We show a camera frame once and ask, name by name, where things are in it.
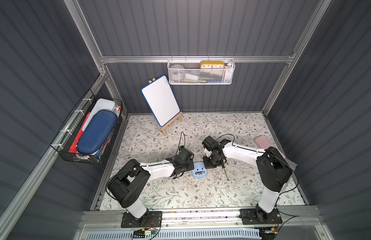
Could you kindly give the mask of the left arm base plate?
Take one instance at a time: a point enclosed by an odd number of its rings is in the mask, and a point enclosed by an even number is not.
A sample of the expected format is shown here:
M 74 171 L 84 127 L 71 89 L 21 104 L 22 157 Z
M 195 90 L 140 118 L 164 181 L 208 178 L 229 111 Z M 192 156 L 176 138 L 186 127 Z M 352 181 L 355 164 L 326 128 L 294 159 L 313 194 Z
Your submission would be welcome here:
M 121 228 L 159 228 L 163 219 L 162 211 L 148 211 L 141 218 L 135 218 L 131 213 L 123 214 Z

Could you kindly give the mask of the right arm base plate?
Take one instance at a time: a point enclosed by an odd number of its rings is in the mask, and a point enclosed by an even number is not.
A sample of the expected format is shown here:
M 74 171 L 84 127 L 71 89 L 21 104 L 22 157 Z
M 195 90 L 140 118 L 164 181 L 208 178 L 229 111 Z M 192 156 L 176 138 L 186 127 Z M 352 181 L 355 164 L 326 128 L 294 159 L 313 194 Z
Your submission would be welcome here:
M 280 225 L 282 218 L 278 209 L 274 208 L 270 213 L 262 209 L 240 209 L 239 218 L 244 225 Z

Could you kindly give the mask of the black yellow screwdriver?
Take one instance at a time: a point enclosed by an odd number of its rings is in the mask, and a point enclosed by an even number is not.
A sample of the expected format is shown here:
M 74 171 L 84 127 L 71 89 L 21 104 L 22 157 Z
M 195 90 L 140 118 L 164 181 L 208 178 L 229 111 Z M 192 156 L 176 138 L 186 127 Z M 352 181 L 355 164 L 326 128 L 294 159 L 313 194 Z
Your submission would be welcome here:
M 226 160 L 222 160 L 221 161 L 221 167 L 223 169 L 223 172 L 224 172 L 224 175 L 225 175 L 226 179 L 229 180 L 227 172 L 226 172 L 226 168 L 225 168 L 225 163 L 226 163 Z

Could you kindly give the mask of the light blue alarm clock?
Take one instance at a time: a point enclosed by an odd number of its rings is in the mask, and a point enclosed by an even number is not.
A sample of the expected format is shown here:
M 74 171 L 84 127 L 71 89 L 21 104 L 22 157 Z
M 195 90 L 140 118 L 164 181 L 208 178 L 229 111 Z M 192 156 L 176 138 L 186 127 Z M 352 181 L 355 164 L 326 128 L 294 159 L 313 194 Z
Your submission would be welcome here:
M 205 178 L 207 175 L 207 170 L 203 162 L 197 162 L 193 164 L 193 170 L 191 171 L 192 176 L 195 179 Z

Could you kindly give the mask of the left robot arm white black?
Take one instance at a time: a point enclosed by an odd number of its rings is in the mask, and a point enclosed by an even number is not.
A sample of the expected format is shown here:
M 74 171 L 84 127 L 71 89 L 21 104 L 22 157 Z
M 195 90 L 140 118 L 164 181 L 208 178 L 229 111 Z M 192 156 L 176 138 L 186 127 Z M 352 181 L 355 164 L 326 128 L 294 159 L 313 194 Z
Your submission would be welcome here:
M 176 179 L 194 169 L 194 154 L 181 146 L 172 158 L 157 163 L 128 161 L 106 184 L 106 193 L 116 200 L 134 218 L 140 219 L 148 212 L 140 194 L 149 181 Z

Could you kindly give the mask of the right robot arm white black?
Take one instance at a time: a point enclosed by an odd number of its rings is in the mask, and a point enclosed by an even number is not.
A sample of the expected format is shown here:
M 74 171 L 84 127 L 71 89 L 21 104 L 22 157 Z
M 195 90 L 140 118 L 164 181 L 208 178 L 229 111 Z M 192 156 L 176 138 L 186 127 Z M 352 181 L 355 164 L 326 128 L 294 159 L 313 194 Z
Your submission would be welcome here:
M 227 159 L 239 160 L 257 167 L 264 188 L 256 210 L 269 215 L 276 209 L 279 195 L 293 173 L 293 168 L 276 148 L 254 149 L 237 145 L 227 139 L 218 141 L 211 136 L 202 141 L 202 146 L 205 153 L 203 163 L 207 169 L 224 169 Z

